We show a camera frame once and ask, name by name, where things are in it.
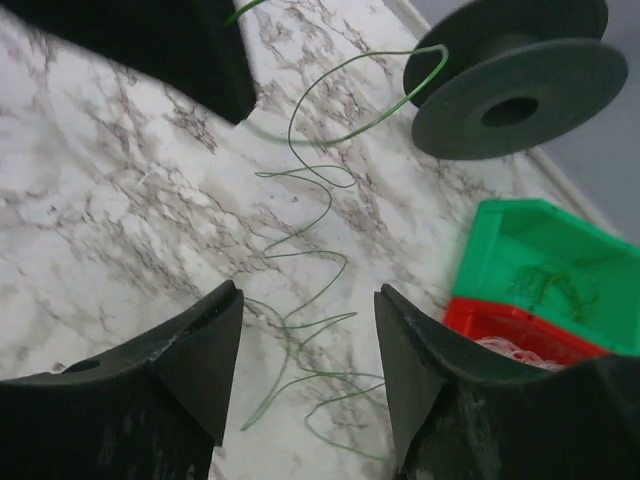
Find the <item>spool hub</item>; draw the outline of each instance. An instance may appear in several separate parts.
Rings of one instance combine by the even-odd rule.
[[[620,92],[627,62],[600,38],[604,0],[476,0],[436,25],[416,48],[443,44],[449,62],[412,102],[416,146],[475,160],[531,148],[586,122]],[[415,54],[404,88],[440,62]]]

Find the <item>red plastic container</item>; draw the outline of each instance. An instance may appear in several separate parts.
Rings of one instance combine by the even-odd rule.
[[[501,303],[454,297],[447,307],[444,324],[474,341],[504,338],[522,350],[560,365],[573,365],[609,353],[522,308]]]

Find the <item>blurry black object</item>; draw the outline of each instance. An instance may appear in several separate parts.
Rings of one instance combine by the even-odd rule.
[[[552,373],[458,335],[389,286],[375,310],[399,479],[640,478],[640,359]]]
[[[206,480],[225,430],[243,303],[226,282],[61,374],[0,382],[1,477]]]
[[[22,20],[161,80],[237,124],[256,95],[232,0],[0,0]]]

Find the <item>marble surface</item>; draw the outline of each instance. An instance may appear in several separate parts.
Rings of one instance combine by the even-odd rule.
[[[251,121],[285,131],[298,97],[322,72],[368,50],[416,39],[382,0],[270,0],[243,20],[259,83]],[[334,137],[402,96],[405,59],[362,60],[304,105],[296,135]],[[332,189],[331,212],[279,252],[337,249],[344,275],[291,318],[345,311],[305,361],[380,373],[373,292],[390,283],[441,318],[478,202],[555,190],[524,155],[441,162],[412,146],[411,105],[336,148],[303,148],[342,165],[356,185]],[[231,278],[287,313],[335,275],[327,255],[266,260],[262,249],[325,208],[319,188],[260,179],[296,167],[286,146],[231,128],[157,82],[0,18],[0,376],[57,371],[170,318]],[[380,479],[393,465],[336,450],[303,418],[344,392],[328,380],[297,385],[247,432],[240,425],[283,359],[268,312],[247,311],[225,444],[212,479]],[[287,378],[301,376],[291,368]],[[375,393],[384,401],[384,391]],[[354,399],[312,419],[336,441],[392,451],[384,408]]]

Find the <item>tangled green wire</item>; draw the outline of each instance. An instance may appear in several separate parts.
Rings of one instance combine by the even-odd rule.
[[[228,19],[228,23],[233,23],[235,22],[243,13],[245,13],[246,11],[250,10],[251,8],[259,5],[260,3],[262,3],[264,0],[254,0],[253,2],[248,3],[245,7],[239,9],[232,17],[229,17]],[[300,140],[300,139],[296,139],[294,140],[292,138],[292,132],[293,132],[293,126],[294,126],[294,121],[296,118],[296,115],[298,113],[298,111],[300,110],[300,106],[302,105],[302,102],[307,98],[307,96],[311,93],[311,91],[320,83],[322,82],[325,78],[327,78],[328,76],[330,76],[331,74],[333,74],[334,72],[346,67],[347,65],[349,65],[352,62],[355,62],[356,60],[360,60],[362,58],[367,58],[367,57],[372,57],[372,56],[376,56],[376,55],[411,55],[411,54],[427,54],[427,53],[434,53],[434,52],[439,52],[441,54],[441,60],[438,63],[438,65],[436,66],[436,68],[433,70],[433,72],[431,72],[431,74],[429,74],[429,76],[427,78],[425,78],[412,92],[410,92],[405,98],[403,98],[402,100],[400,100],[396,105],[394,105],[393,107],[391,107],[389,110],[387,110],[384,114],[382,114],[380,117],[378,117],[377,119],[367,123],[366,125],[364,125],[363,127],[358,128],[357,130],[338,137],[338,138],[334,138],[334,139],[329,139],[329,140],[325,140],[325,139],[317,139],[317,140]],[[285,391],[287,388],[296,385],[298,383],[307,381],[307,380],[311,380],[314,378],[328,378],[331,380],[335,380],[338,382],[341,382],[345,385],[347,385],[347,387],[351,388],[353,391],[351,393],[347,393],[344,395],[341,395],[339,397],[336,398],[331,398],[329,400],[324,400],[322,402],[320,402],[318,405],[316,405],[313,410],[311,410],[311,412],[309,412],[305,418],[304,418],[304,424],[307,427],[307,429],[313,434],[315,435],[317,438],[319,438],[320,440],[322,440],[323,442],[342,449],[342,450],[346,450],[352,453],[355,453],[357,455],[363,456],[365,458],[369,458],[372,460],[378,460],[378,461],[390,461],[391,458],[389,457],[385,457],[385,456],[380,456],[380,455],[375,455],[375,454],[371,454],[371,453],[367,453],[367,452],[363,452],[360,451],[356,448],[353,448],[351,446],[348,445],[344,445],[338,442],[335,442],[333,440],[331,440],[330,438],[322,435],[321,433],[319,433],[310,423],[310,419],[311,417],[322,407],[335,403],[335,402],[339,402],[342,400],[346,400],[348,398],[354,398],[354,397],[358,397],[358,396],[365,396],[367,398],[367,400],[369,400],[369,402],[371,402],[372,404],[376,404],[375,400],[368,395],[369,392],[381,387],[384,385],[384,377],[380,376],[380,375],[375,375],[375,374],[371,374],[371,373],[360,373],[360,372],[345,372],[345,371],[324,371],[324,370],[317,370],[314,368],[310,368],[308,366],[306,366],[304,364],[304,362],[302,361],[302,354],[305,351],[305,348],[308,346],[308,344],[310,342],[312,342],[316,337],[318,337],[321,333],[323,333],[324,331],[326,331],[327,329],[337,325],[340,322],[343,322],[349,318],[352,318],[354,316],[357,315],[357,312],[348,312],[348,313],[342,313],[339,315],[333,315],[327,318],[323,318],[321,320],[316,320],[310,323],[304,323],[304,324],[299,324],[299,325],[290,325],[288,323],[289,319],[299,313],[300,311],[302,311],[303,309],[305,309],[306,307],[308,307],[309,305],[311,305],[313,302],[315,302],[319,297],[321,297],[329,288],[331,288],[331,286],[338,280],[338,278],[342,275],[342,273],[344,272],[345,268],[347,267],[348,264],[348,259],[347,257],[339,252],[335,252],[335,251],[331,251],[331,250],[307,250],[307,251],[303,251],[303,252],[295,252],[295,253],[281,253],[281,254],[276,254],[276,253],[272,253],[272,251],[279,245],[282,245],[284,243],[286,243],[288,240],[300,236],[303,233],[305,233],[306,231],[308,231],[309,229],[313,228],[316,224],[318,224],[318,222],[320,222],[331,210],[331,206],[333,205],[333,196],[331,194],[331,191],[327,188],[327,186],[323,185],[321,183],[325,182],[326,184],[334,187],[334,188],[341,188],[341,189],[346,189],[346,188],[350,188],[352,186],[354,186],[356,184],[356,180],[353,177],[353,175],[351,174],[351,172],[349,170],[347,170],[344,167],[340,167],[337,165],[309,165],[307,162],[305,162],[305,160],[298,154],[298,152],[295,149],[295,145],[312,145],[312,146],[331,146],[331,145],[336,145],[338,143],[344,142],[346,140],[352,139],[358,135],[360,135],[361,133],[366,132],[367,130],[373,128],[374,126],[378,125],[380,122],[386,120],[387,118],[389,118],[391,115],[393,115],[396,111],[398,111],[403,105],[405,105],[407,102],[409,102],[415,95],[417,95],[422,89],[424,89],[429,82],[431,82],[431,80],[433,80],[433,78],[440,72],[440,70],[442,70],[442,68],[444,67],[444,65],[446,64],[447,60],[449,58],[449,52],[447,50],[447,48],[444,45],[436,45],[436,46],[432,46],[432,47],[425,47],[425,48],[420,48],[420,49],[416,49],[416,50],[407,50],[407,51],[383,51],[383,52],[367,52],[367,53],[363,53],[361,55],[358,55],[356,57],[351,58],[350,60],[347,60],[346,62],[341,63],[340,65],[338,65],[335,68],[332,68],[331,70],[329,70],[328,72],[324,73],[320,78],[318,78],[316,81],[314,81],[311,86],[309,86],[309,88],[307,88],[307,90],[302,94],[302,96],[300,97],[300,99],[298,100],[295,108],[293,109],[293,113],[291,114],[291,118],[289,120],[289,126],[287,129],[287,135],[286,137],[280,137],[277,135],[273,135],[271,133],[267,133],[262,131],[260,128],[256,127],[255,125],[252,125],[250,123],[248,123],[249,128],[258,136],[270,140],[270,141],[276,141],[276,142],[281,142],[281,143],[286,143],[289,146],[289,149],[291,150],[291,152],[293,153],[293,155],[296,157],[296,159],[302,164],[302,167],[300,168],[295,168],[295,169],[291,169],[291,170],[286,170],[286,171],[281,171],[281,172],[256,172],[256,175],[260,178],[277,178],[277,177],[288,177],[288,178],[293,178],[296,180],[300,180],[300,181],[304,181],[304,182],[308,182],[316,187],[321,188],[326,194],[327,194],[327,206],[325,208],[325,210],[322,212],[321,215],[319,215],[316,219],[314,219],[313,221],[311,221],[310,223],[308,223],[307,225],[305,225],[302,228],[299,228],[297,230],[295,230],[293,233],[291,233],[290,235],[285,236],[284,238],[281,238],[275,242],[273,242],[272,244],[270,244],[268,247],[266,247],[263,251],[263,255],[264,258],[266,259],[277,259],[277,258],[292,258],[292,257],[300,257],[300,256],[305,256],[305,255],[318,255],[318,254],[324,254],[324,255],[328,255],[334,258],[337,258],[340,263],[341,266],[338,269],[338,272],[335,274],[335,276],[331,279],[331,281],[329,281],[318,293],[316,293],[315,295],[313,295],[309,300],[307,300],[306,302],[304,302],[302,305],[296,307],[294,310],[292,310],[291,312],[282,315],[280,314],[277,310],[275,310],[273,307],[271,307],[270,305],[261,302],[259,300],[254,300],[254,299],[250,299],[247,298],[247,302],[249,303],[253,303],[254,305],[257,305],[259,307],[262,307],[266,310],[268,310],[269,312],[271,312],[271,314],[273,314],[275,317],[277,317],[278,321],[279,321],[279,330],[282,332],[284,339],[285,339],[285,357],[284,360],[282,362],[282,365],[280,367],[280,370],[276,376],[276,379],[273,382],[273,385],[271,386],[271,388],[268,390],[267,394],[265,395],[265,397],[263,398],[263,400],[260,402],[260,404],[258,405],[257,409],[255,410],[255,412],[251,415],[251,417],[245,422],[245,424],[241,427],[242,431],[245,431],[247,429],[249,429],[252,425],[254,425],[256,422],[258,422],[260,420],[260,418],[262,418],[262,416],[266,413],[266,411],[269,409],[269,407],[273,404],[273,402],[276,400],[276,398],[283,392]],[[329,170],[329,169],[337,169],[340,170],[342,172],[345,172],[347,175],[349,175],[351,177],[351,182],[349,182],[348,184],[340,184],[340,183],[336,183],[330,179],[328,179],[327,177],[325,177],[322,173],[320,173],[321,170]],[[313,174],[315,177],[317,177],[316,179],[310,179],[310,178],[306,178],[304,176],[301,175],[301,173],[303,172],[309,172],[311,174]],[[313,334],[311,334],[310,336],[308,336],[305,340],[299,342],[297,344],[296,347],[296,341],[292,335],[293,331],[297,331],[297,330],[303,330],[306,328],[311,328],[314,326],[319,326],[322,325],[322,328],[318,329],[317,331],[315,331]],[[292,380],[284,385],[281,385],[282,383],[282,379],[284,378],[284,375],[286,373],[287,367],[289,366],[289,363],[291,362],[291,360],[294,360],[297,367],[302,370],[303,372],[307,373],[308,375],[303,376],[301,378]],[[374,385],[373,387],[369,387],[366,389],[362,389],[360,388],[355,382],[354,380],[357,378],[369,378],[369,379],[374,379],[374,380],[380,380],[381,382]]]

